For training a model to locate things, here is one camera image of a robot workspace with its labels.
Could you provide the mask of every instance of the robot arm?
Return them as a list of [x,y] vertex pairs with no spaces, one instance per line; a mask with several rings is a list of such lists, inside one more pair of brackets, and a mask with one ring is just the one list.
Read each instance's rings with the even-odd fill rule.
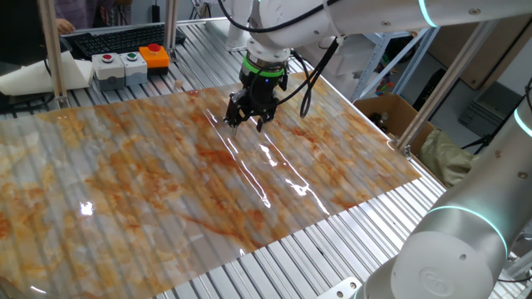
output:
[[[331,35],[393,32],[479,22],[532,12],[530,0],[254,0],[240,79],[226,122],[235,130],[259,115],[271,121],[273,89],[287,77],[289,47]],[[276,27],[315,10],[309,17]],[[436,202],[399,254],[378,268],[355,299],[485,299],[497,282],[509,248],[532,218],[532,106],[525,101],[471,172]]]
[[[290,27],[252,34],[272,48],[300,47],[324,37],[397,32],[513,17],[532,12],[529,0],[329,0],[322,9]],[[254,0],[252,25],[269,28],[298,17],[323,0]]]
[[[225,116],[234,133],[240,123],[251,116],[259,116],[258,130],[273,120],[276,106],[281,102],[273,90],[279,84],[286,85],[288,78],[284,75],[283,64],[290,55],[289,48],[330,36],[413,30],[532,12],[530,0],[253,1],[251,28],[241,27],[252,32],[240,72],[244,86],[242,91],[231,96]],[[222,0],[218,2],[224,10]],[[265,29],[280,25],[282,28],[278,30]]]

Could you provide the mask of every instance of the metal post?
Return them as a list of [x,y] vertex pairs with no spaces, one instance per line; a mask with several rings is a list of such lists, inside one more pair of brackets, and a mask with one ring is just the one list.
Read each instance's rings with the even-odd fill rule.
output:
[[373,79],[369,84],[366,85],[366,88],[362,91],[360,96],[356,99],[363,98],[375,85],[381,82],[382,78],[392,70],[392,68],[419,42],[427,33],[429,29],[421,29],[417,34],[417,37],[414,37],[400,52],[395,58],[393,58],[390,63],[379,73],[379,75]]
[[170,61],[177,61],[175,52],[175,33],[177,32],[177,7],[179,0],[166,0],[166,19],[165,19],[165,47]]
[[438,84],[423,108],[421,108],[414,120],[408,125],[408,128],[406,128],[405,133],[397,141],[397,148],[401,152],[404,153],[410,147],[410,143],[416,138],[423,125],[425,125],[432,111],[449,92],[455,81],[460,78],[461,73],[465,70],[471,58],[475,56],[498,22],[499,20],[481,22],[473,34],[471,34],[471,37],[460,53],[458,53],[458,56],[449,67],[449,70],[447,70],[447,73],[441,79],[440,84]]
[[408,66],[402,73],[401,79],[399,79],[396,86],[393,88],[392,94],[400,95],[405,89],[406,84],[410,81],[412,74],[416,70],[417,66],[419,66],[421,59],[423,59],[423,57],[425,56],[426,51],[431,46],[432,41],[434,41],[434,38],[436,37],[439,31],[439,27],[431,27],[428,32],[425,33],[425,36],[423,37],[423,40],[421,41],[419,48],[416,51],[416,54],[410,60],[410,63],[408,63]]
[[375,45],[375,50],[373,51],[372,58],[370,58],[369,62],[367,63],[366,69],[358,79],[358,85],[357,88],[355,88],[355,91],[352,93],[351,101],[355,101],[356,99],[360,98],[362,91],[364,90],[367,82],[369,81],[369,78],[372,76],[372,73],[379,65],[379,62],[381,62],[382,56],[384,55],[384,51],[386,50],[386,47],[388,47],[388,43],[392,39],[392,35],[393,33],[383,33],[382,39]]
[[57,108],[68,108],[67,86],[63,74],[61,48],[59,46],[59,31],[56,24],[56,9],[53,0],[38,0],[41,12],[42,29],[46,39],[48,65],[52,73],[52,84]]

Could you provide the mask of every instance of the keyboard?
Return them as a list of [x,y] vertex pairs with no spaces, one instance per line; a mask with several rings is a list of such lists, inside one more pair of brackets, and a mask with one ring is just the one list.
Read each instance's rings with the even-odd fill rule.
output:
[[[185,34],[177,30],[175,33],[175,43],[183,43],[185,39]],[[156,25],[121,32],[90,35],[76,40],[74,44],[81,50],[83,55],[91,58],[95,54],[121,54],[130,51],[139,51],[139,47],[146,47],[151,43],[162,46],[164,40],[165,25]]]

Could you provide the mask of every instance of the cardboard box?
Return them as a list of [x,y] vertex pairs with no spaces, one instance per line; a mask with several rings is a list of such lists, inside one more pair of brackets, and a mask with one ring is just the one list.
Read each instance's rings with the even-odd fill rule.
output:
[[[354,103],[365,116],[369,117],[373,113],[387,112],[389,118],[385,124],[388,128],[386,134],[394,134],[400,137],[414,120],[417,111],[400,96],[380,96],[377,98],[357,100]],[[434,125],[426,123],[420,133],[411,143],[411,152],[419,155],[421,147],[425,143],[426,137],[434,130]]]

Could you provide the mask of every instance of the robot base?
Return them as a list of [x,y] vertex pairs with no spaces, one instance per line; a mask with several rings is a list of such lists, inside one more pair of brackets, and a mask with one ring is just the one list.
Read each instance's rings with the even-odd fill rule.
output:
[[357,294],[362,284],[354,277],[349,277],[338,283],[330,290],[324,292],[317,299],[352,299]]

